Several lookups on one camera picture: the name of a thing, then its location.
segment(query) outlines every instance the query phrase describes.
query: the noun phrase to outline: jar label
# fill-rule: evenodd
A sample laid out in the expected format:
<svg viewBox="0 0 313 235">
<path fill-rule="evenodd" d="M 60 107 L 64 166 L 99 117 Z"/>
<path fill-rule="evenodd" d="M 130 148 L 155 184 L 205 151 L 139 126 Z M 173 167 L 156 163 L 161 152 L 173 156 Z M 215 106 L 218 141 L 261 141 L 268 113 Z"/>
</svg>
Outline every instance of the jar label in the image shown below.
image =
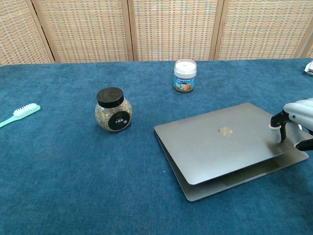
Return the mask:
<svg viewBox="0 0 313 235">
<path fill-rule="evenodd" d="M 190 91 L 195 86 L 195 78 L 196 77 L 193 77 L 190 79 L 183 79 L 183 78 L 174 76 L 174 87 L 178 90 Z"/>
<path fill-rule="evenodd" d="M 117 112 L 110 118 L 109 127 L 114 131 L 121 130 L 129 124 L 130 119 L 129 113 L 125 111 Z"/>
</svg>

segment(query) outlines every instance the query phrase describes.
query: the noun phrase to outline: toothbrush handle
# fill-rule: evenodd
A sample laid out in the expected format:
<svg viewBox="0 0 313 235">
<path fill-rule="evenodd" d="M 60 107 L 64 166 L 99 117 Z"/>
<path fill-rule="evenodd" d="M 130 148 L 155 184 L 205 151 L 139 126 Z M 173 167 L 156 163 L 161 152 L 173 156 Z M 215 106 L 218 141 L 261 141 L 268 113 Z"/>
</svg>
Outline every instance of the toothbrush handle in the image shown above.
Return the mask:
<svg viewBox="0 0 313 235">
<path fill-rule="evenodd" d="M 7 120 L 5 120 L 3 122 L 0 122 L 0 128 L 5 126 L 5 125 L 7 125 L 7 124 L 9 124 L 9 123 L 11 123 L 11 122 L 17 121 L 17 120 L 18 120 L 18 118 L 16 118 L 15 116 L 12 116 L 12 117 L 10 117 L 9 119 L 7 119 Z"/>
</svg>

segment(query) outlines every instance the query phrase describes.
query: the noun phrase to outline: toothbrush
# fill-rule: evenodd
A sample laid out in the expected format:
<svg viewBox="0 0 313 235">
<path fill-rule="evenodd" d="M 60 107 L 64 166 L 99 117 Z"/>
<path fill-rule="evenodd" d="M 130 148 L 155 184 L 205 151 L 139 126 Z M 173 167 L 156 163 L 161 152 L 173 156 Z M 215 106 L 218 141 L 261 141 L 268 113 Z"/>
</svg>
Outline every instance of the toothbrush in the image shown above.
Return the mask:
<svg viewBox="0 0 313 235">
<path fill-rule="evenodd" d="M 40 106 L 38 104 L 35 103 L 31 103 L 31 104 L 27 104 L 19 109 L 16 109 L 13 112 L 13 116 L 10 117 L 9 119 L 0 122 L 0 128 L 17 120 L 20 120 L 24 117 L 27 117 L 28 115 L 33 114 L 34 112 L 40 110 Z"/>
</svg>

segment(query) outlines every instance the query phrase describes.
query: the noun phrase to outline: blue tablecloth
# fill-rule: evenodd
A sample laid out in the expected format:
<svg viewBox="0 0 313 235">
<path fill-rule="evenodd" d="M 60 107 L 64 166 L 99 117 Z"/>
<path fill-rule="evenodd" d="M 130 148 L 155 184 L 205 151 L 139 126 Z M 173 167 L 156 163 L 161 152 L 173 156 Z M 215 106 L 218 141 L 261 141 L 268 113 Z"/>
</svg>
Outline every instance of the blue tablecloth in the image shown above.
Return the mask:
<svg viewBox="0 0 313 235">
<path fill-rule="evenodd" d="M 199 61 L 195 89 L 173 88 L 174 62 L 0 67 L 0 234 L 313 234 L 313 154 L 190 203 L 154 126 L 250 102 L 276 114 L 313 97 L 311 59 Z M 133 107 L 122 132 L 96 122 L 96 94 Z"/>
</svg>

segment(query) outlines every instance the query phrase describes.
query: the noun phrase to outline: laptop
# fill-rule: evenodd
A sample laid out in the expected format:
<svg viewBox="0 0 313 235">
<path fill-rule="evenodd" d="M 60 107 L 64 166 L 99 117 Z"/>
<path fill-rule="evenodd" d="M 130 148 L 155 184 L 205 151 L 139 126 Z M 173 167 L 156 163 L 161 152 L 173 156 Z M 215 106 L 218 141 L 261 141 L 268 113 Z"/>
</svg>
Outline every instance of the laptop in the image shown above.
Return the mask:
<svg viewBox="0 0 313 235">
<path fill-rule="evenodd" d="M 250 103 L 154 127 L 187 200 L 196 201 L 308 158 L 287 138 L 277 144 L 272 115 Z M 309 139 L 303 132 L 299 139 Z"/>
</svg>

